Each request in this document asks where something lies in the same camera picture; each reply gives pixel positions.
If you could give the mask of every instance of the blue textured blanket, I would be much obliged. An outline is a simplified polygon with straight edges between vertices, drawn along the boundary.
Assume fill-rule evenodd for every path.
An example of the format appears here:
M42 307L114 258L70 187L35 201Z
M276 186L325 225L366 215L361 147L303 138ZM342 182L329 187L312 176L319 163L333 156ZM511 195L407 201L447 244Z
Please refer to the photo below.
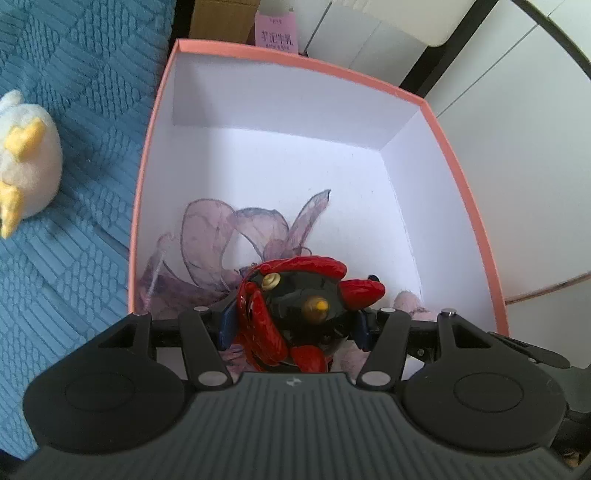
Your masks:
M0 0L0 95L54 118L55 201L0 239L0 449L35 442L28 383L126 313L135 181L174 0Z

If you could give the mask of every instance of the gold button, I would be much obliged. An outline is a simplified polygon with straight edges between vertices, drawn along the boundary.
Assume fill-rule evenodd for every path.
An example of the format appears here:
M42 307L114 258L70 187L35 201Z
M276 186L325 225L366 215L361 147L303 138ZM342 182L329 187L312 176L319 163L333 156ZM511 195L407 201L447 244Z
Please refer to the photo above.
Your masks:
M262 279L261 288L263 291L273 290L281 281L281 275L279 273L269 273Z

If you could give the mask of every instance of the circular pad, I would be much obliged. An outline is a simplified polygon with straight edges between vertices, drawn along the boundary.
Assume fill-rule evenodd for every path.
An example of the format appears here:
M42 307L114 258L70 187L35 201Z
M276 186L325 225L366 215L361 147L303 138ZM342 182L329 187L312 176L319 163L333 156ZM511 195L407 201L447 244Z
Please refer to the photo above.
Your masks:
M429 435L482 453L549 446L566 411L555 380L505 347L442 355L408 380L402 401Z
M92 454L155 438L184 399L181 379L163 365L125 348L83 348L31 383L23 410L39 443Z

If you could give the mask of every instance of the white cabinet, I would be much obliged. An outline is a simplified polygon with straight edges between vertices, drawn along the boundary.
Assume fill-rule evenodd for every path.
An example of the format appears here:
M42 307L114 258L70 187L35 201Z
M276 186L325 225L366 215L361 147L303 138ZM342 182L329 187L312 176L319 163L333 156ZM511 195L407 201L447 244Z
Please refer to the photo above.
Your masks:
M591 2L542 2L591 56ZM591 81L501 0L427 100L456 152L506 297L591 270ZM588 364L591 282L510 305L512 335Z
M475 0L333 0L379 18L432 47L443 45Z
M312 58L400 85L427 46L387 22L342 5L328 8L329 4L329 0L262 0L259 11L279 15L292 8L300 52L308 46Z

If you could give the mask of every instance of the red toy figure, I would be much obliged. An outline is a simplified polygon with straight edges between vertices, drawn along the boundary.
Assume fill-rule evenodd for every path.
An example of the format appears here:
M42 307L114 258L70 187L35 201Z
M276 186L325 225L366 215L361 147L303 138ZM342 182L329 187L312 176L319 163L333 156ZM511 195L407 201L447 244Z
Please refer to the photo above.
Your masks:
M385 293L379 281L342 280L346 272L341 262L318 256L270 260L250 270L236 298L236 341L251 365L326 372L357 310Z

